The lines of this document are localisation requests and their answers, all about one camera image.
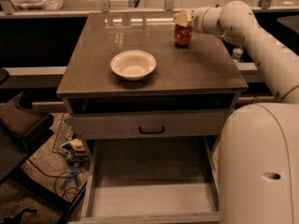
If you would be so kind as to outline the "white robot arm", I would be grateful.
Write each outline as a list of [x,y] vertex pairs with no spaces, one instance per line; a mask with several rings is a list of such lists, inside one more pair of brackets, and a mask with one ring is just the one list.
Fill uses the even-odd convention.
[[299,224],[299,56],[242,1],[181,11],[174,22],[243,46],[276,99],[237,109],[222,128],[220,224]]

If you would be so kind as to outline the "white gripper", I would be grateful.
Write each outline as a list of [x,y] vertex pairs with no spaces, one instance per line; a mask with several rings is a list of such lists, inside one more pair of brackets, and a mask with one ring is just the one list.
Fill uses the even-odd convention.
[[221,9],[217,7],[199,7],[193,13],[184,11],[173,15],[173,22],[188,27],[197,33],[220,35],[222,28],[219,23]]

